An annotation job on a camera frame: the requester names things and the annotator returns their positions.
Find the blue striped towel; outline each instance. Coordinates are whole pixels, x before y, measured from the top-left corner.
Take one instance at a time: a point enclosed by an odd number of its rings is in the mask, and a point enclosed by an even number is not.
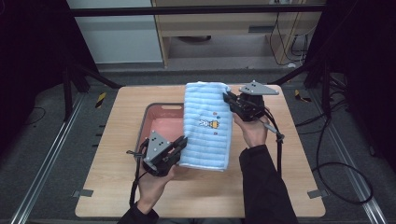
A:
[[[184,135],[189,141],[181,151],[180,166],[216,171],[227,169],[233,114],[222,94],[230,90],[220,82],[186,85]]]

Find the pink tray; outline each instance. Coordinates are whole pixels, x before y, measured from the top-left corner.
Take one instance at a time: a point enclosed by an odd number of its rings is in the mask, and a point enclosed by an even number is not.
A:
[[[157,132],[170,142],[174,142],[183,135],[182,103],[153,103],[146,108],[137,138],[137,151],[140,145],[149,137],[151,131]]]

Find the white wall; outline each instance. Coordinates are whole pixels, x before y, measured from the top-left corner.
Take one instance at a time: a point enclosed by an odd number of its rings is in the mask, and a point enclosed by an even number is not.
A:
[[[151,7],[149,0],[67,0],[71,8]],[[161,63],[153,16],[76,17],[96,63]]]

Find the gray carpet floor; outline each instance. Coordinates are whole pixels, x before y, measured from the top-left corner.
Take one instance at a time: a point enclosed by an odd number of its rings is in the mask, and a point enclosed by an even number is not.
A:
[[[136,71],[130,73],[103,73],[105,77],[122,85],[171,85],[186,84],[193,81],[221,81],[224,83],[246,83],[256,80],[262,83],[274,81],[286,75],[290,69],[285,67],[243,68],[239,69],[207,69],[172,71]],[[307,91],[302,87],[301,75],[282,89],[295,123],[305,121],[319,115],[315,103],[297,100],[294,91],[300,90],[304,97],[313,98],[312,94],[319,88]],[[74,190],[82,189],[97,145],[100,133],[117,96],[117,90],[111,90],[102,83],[88,78],[92,87],[83,94],[83,104],[77,120],[62,147],[44,188],[41,190],[35,206],[29,216],[31,223],[114,223],[116,218],[81,219],[76,217],[77,198],[72,197]],[[100,93],[106,92],[106,99],[100,108],[95,108]],[[334,95],[332,104],[343,100],[342,95]],[[59,132],[64,118],[64,99],[62,85],[41,92],[36,98],[30,118],[11,145],[10,155],[1,161],[0,169],[0,220],[4,223],[12,217],[21,200],[32,184],[42,161]],[[304,146],[305,154],[311,167],[316,166],[316,152],[319,133],[324,120],[298,128]],[[357,168],[361,170],[374,186],[375,199],[388,223],[396,223],[396,174],[391,171],[387,162],[369,153],[369,145],[361,129],[348,112],[348,104],[342,105],[332,113],[332,125],[341,136],[345,147]],[[329,132],[323,135],[320,145],[320,162],[340,161],[336,146]],[[343,196],[358,200],[344,167],[326,167],[322,169],[326,182]],[[320,189],[325,189],[315,173],[315,179]],[[333,194],[323,198],[326,215],[321,218],[300,218],[301,223],[373,223],[361,205],[346,203]]]

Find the hand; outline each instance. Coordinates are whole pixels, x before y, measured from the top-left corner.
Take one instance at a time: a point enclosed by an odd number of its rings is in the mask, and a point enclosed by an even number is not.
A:
[[[140,164],[140,174],[146,170]],[[149,173],[143,175],[139,180],[140,199],[137,201],[137,208],[143,213],[148,214],[152,207],[158,202],[163,195],[165,185],[175,177],[175,165],[169,170],[167,176],[153,176]]]
[[[259,120],[244,122],[239,116],[233,113],[233,121],[241,128],[245,142],[249,147],[265,145],[268,129],[264,127],[262,122],[269,122],[268,118],[263,116]]]

